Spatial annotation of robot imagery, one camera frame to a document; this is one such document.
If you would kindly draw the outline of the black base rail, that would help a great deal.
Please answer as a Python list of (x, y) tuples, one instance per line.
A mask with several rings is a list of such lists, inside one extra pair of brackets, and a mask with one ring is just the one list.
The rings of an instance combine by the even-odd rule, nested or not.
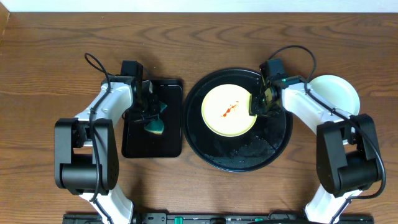
[[(100, 215), (64, 214), (63, 224), (103, 223)], [(133, 224), (240, 224), (240, 223), (314, 223), (298, 213), (270, 213), (268, 215), (170, 215), (166, 213), (137, 213)], [(374, 218), (367, 215), (342, 215), (337, 223), (373, 224)]]

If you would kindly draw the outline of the yellow plate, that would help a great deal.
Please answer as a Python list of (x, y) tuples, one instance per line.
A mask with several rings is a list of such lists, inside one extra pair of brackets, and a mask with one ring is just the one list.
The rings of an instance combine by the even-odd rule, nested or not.
[(207, 127), (224, 137), (248, 132), (257, 120), (249, 114), (251, 94), (239, 85), (224, 84), (211, 89), (201, 104), (201, 115)]

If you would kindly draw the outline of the mint plate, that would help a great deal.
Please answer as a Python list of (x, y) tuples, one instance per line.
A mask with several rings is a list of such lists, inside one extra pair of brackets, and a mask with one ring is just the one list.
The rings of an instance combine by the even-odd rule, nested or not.
[(310, 82), (312, 88), (337, 108), (359, 115), (360, 99), (354, 87), (336, 75), (321, 75)]

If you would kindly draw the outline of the green yellow sponge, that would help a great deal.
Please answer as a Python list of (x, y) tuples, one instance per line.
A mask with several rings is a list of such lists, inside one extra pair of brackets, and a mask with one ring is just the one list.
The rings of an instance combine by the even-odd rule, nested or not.
[(163, 102), (159, 102), (159, 113), (156, 115), (156, 117), (146, 124), (144, 126), (144, 130), (147, 131), (148, 133), (156, 134), (156, 135), (161, 135), (164, 132), (164, 122), (161, 120), (160, 115), (166, 109), (167, 105)]

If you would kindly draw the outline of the black round tray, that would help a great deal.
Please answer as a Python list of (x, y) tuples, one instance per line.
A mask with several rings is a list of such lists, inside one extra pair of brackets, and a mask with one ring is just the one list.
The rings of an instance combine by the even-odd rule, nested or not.
[(260, 116), (246, 133), (224, 137), (214, 133), (201, 116), (205, 95), (214, 87), (234, 84), (252, 93), (260, 89), (261, 74), (244, 68), (217, 70), (196, 83), (182, 110), (182, 130), (193, 151), (210, 165), (229, 172), (250, 172), (276, 160), (289, 143), (293, 114), (282, 109)]

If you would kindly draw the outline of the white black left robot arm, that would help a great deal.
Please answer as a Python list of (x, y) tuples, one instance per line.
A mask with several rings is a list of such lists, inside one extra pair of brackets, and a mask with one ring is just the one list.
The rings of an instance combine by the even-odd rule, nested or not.
[(104, 80), (99, 95), (74, 118), (55, 123), (54, 179), (88, 201), (102, 223), (131, 223), (134, 204), (119, 184), (119, 159), (114, 128), (129, 109), (138, 110), (140, 123), (160, 110), (151, 81), (118, 76)]

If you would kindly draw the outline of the black rectangular tray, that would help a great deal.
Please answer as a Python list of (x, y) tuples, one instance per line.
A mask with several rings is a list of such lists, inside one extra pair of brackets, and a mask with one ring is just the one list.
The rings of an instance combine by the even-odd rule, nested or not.
[(151, 80), (159, 101), (167, 105), (160, 118), (165, 128), (161, 135), (148, 133), (150, 121), (133, 121), (134, 108), (124, 117), (122, 155), (126, 158), (177, 157), (182, 151), (182, 92), (180, 80)]

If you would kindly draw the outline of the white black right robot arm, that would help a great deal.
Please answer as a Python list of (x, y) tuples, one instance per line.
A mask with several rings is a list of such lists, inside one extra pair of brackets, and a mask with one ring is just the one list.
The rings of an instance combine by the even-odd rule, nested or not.
[(296, 115), (317, 137), (320, 186), (304, 209), (310, 223), (337, 223), (353, 200), (382, 194), (386, 168), (370, 116), (341, 110), (300, 76), (267, 77), (251, 93), (249, 113), (270, 116), (280, 111)]

